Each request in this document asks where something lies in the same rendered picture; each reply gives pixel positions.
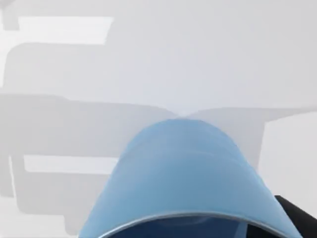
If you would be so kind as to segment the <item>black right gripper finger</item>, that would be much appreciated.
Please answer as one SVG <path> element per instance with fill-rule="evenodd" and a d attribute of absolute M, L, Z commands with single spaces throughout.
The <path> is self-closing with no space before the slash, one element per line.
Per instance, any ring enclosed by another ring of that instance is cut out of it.
<path fill-rule="evenodd" d="M 317 219 L 280 195 L 275 198 L 303 238 L 317 238 Z M 261 228 L 248 225 L 247 238 L 279 238 Z"/>

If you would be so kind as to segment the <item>light blue cup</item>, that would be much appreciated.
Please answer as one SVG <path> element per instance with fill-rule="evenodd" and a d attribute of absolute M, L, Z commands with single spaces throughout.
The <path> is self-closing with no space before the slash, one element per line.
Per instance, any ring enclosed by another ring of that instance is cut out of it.
<path fill-rule="evenodd" d="M 78 238 L 302 238 L 226 133 L 169 119 L 121 154 Z"/>

